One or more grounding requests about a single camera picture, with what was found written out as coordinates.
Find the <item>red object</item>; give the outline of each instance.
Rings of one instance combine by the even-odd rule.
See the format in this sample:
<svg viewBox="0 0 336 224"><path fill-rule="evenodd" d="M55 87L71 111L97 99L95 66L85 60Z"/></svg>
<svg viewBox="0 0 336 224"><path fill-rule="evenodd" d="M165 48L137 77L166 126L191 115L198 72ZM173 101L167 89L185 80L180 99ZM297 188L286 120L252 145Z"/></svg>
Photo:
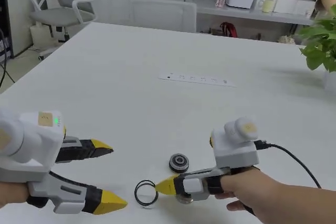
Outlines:
<svg viewBox="0 0 336 224"><path fill-rule="evenodd" d="M223 22L220 26L223 30L223 34L226 37L238 38L236 28L233 24L229 22Z"/></svg>

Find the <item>human hand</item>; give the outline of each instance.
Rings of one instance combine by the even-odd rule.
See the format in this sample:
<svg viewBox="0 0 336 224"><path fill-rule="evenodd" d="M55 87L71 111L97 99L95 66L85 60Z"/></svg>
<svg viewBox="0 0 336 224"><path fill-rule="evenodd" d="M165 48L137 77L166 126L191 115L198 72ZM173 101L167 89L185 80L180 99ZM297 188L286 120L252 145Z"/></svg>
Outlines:
<svg viewBox="0 0 336 224"><path fill-rule="evenodd" d="M0 208L10 203L23 203L29 197L26 184L0 182Z"/></svg>
<svg viewBox="0 0 336 224"><path fill-rule="evenodd" d="M253 209L263 223L273 222L281 183L255 168L237 175L223 176L220 182L224 193L216 195L217 199L238 199L227 205L229 211L245 210L246 205Z"/></svg>

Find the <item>metal bearing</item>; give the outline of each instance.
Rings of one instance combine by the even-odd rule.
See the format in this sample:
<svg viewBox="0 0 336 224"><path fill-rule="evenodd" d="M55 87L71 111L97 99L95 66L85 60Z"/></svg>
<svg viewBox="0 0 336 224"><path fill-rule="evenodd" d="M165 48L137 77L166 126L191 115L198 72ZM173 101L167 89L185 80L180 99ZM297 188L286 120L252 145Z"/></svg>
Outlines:
<svg viewBox="0 0 336 224"><path fill-rule="evenodd" d="M175 173L184 173L189 168L189 159L183 154L174 154L169 160L169 168Z"/></svg>

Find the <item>cabinet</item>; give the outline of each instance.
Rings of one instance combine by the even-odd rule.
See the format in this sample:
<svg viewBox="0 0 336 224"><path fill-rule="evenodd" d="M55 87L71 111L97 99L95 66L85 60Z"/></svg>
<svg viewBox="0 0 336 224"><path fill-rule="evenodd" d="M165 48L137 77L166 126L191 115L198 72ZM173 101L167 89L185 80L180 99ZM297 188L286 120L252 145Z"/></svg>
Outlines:
<svg viewBox="0 0 336 224"><path fill-rule="evenodd" d="M25 51L33 44L30 27L34 24L29 18L34 7L30 0L0 0L0 27L10 41L12 58ZM0 62L4 52L0 53Z"/></svg>

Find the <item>o-ring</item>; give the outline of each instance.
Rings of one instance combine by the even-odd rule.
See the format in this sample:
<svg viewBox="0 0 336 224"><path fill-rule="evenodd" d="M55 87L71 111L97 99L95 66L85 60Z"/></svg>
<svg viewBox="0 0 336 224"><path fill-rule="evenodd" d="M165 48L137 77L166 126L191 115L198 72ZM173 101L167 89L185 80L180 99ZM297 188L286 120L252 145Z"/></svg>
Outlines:
<svg viewBox="0 0 336 224"><path fill-rule="evenodd" d="M156 192L156 193L155 193L155 198L154 198L151 202L142 202L142 201L138 198L138 190L139 190L139 188L142 187L142 186L152 186L152 187L154 187L154 189L155 189L156 185L155 185L155 183L154 183L153 181L148 180L148 179L145 179L145 180L140 181L140 182L136 185L136 187L135 187L135 190L134 190L134 197L135 197L135 200L136 200L141 206L143 206L143 207L148 207L148 206L154 204L154 203L158 200L158 198L159 198L159 193L158 193L157 191L155 191L155 192Z"/></svg>

